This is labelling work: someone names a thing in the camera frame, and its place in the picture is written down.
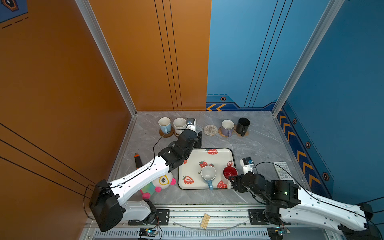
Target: yellow chevron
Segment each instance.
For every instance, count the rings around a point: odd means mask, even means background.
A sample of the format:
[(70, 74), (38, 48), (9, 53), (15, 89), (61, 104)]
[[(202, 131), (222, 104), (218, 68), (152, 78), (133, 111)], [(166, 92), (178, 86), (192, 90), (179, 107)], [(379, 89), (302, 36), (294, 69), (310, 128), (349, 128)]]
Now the yellow chevron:
[(297, 151), (297, 162), (300, 162), (300, 161), (299, 161), (299, 157), (300, 157), (300, 155), (302, 155), (302, 156), (304, 156), (304, 157), (307, 157), (307, 155), (305, 155), (305, 153), (300, 152), (300, 151)]
[(318, 182), (319, 184), (321, 184), (319, 179), (315, 178), (314, 176), (312, 176), (312, 175), (310, 174), (310, 187), (312, 187), (312, 180), (315, 180), (316, 182)]
[(294, 132), (290, 132), (290, 131), (288, 131), (288, 136), (287, 136), (288, 142), (289, 142), (289, 136), (290, 136), (290, 135), (294, 135), (294, 136), (296, 136), (296, 134), (295, 134)]
[(312, 167), (311, 165), (309, 165), (309, 164), (306, 163), (306, 162), (303, 162), (303, 173), (304, 173), (304, 175), (305, 175), (305, 167), (309, 167), (310, 169), (313, 170), (313, 167)]
[(291, 125), (289, 125), (288, 123), (284, 123), (283, 126), (284, 126), (283, 132), (285, 133), (285, 127), (290, 127)]
[(224, 107), (224, 106), (225, 106), (225, 104), (223, 104), (223, 105), (221, 105), (220, 107), (216, 108), (216, 110), (217, 110), (217, 111), (221, 111), (220, 108), (221, 108), (221, 107)]
[(211, 106), (209, 106), (209, 107), (207, 108), (207, 110), (208, 110), (208, 111), (212, 111), (212, 110), (211, 110), (211, 107), (213, 107), (213, 106), (215, 106), (215, 105), (216, 105), (216, 104), (212, 104)]
[(280, 116), (280, 125), (281, 125), (281, 119), (282, 119), (282, 118), (286, 118), (286, 117), (283, 116), (283, 115)]

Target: mug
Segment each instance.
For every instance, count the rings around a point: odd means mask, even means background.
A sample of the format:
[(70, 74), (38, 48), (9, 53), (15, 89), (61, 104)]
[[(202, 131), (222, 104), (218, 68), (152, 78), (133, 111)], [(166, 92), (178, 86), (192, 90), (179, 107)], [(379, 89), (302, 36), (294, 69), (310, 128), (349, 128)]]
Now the mug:
[(173, 126), (176, 135), (180, 135), (183, 130), (185, 130), (185, 128), (187, 127), (187, 120), (185, 120), (184, 118), (176, 118), (175, 121), (173, 121)]
[(244, 137), (248, 130), (249, 124), (251, 124), (251, 122), (247, 118), (239, 118), (236, 126), (236, 132)]
[(163, 133), (168, 134), (171, 131), (170, 119), (169, 118), (161, 118), (159, 120), (160, 129)]
[(203, 169), (201, 169), (201, 177), (204, 179), (204, 181), (208, 184), (209, 189), (213, 191), (214, 187), (212, 185), (212, 181), (216, 177), (216, 169), (212, 166), (205, 166)]
[(232, 131), (234, 126), (235, 124), (231, 120), (224, 120), (221, 123), (221, 133), (227, 137), (232, 136)]
[(237, 176), (237, 170), (236, 168), (232, 167), (232, 166), (226, 166), (224, 169), (223, 169), (223, 177), (224, 177), (224, 180), (227, 179), (227, 188), (228, 189), (231, 189), (231, 181), (229, 181), (229, 177), (233, 177), (233, 176)]

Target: strawberry tray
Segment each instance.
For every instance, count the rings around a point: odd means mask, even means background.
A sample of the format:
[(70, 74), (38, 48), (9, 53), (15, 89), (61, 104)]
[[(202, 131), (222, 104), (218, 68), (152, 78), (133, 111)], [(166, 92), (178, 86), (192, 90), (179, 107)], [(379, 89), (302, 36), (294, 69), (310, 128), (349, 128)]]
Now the strawberry tray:
[(189, 158), (179, 167), (179, 187), (184, 190), (209, 189), (208, 184), (201, 177), (201, 169), (213, 165), (216, 177), (212, 181), (214, 189), (227, 189), (223, 170), (226, 166), (234, 166), (235, 160), (232, 150), (228, 148), (194, 149)]

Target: plush toy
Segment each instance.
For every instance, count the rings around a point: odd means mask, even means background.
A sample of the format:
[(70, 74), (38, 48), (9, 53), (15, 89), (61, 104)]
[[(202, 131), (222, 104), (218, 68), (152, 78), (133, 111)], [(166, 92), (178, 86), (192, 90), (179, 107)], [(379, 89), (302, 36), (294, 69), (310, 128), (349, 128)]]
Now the plush toy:
[(162, 189), (166, 189), (169, 185), (175, 185), (176, 179), (173, 178), (172, 173), (167, 173), (164, 176), (158, 177), (145, 187), (140, 189), (143, 199), (149, 199), (154, 192), (161, 192)]

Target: pink plush ear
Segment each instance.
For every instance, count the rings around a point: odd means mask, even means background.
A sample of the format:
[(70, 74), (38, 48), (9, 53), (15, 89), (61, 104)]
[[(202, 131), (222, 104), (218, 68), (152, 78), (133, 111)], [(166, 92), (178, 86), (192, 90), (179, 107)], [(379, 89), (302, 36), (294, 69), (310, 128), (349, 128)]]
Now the pink plush ear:
[(149, 199), (151, 197), (151, 194), (149, 192), (146, 192), (143, 194), (143, 199)]

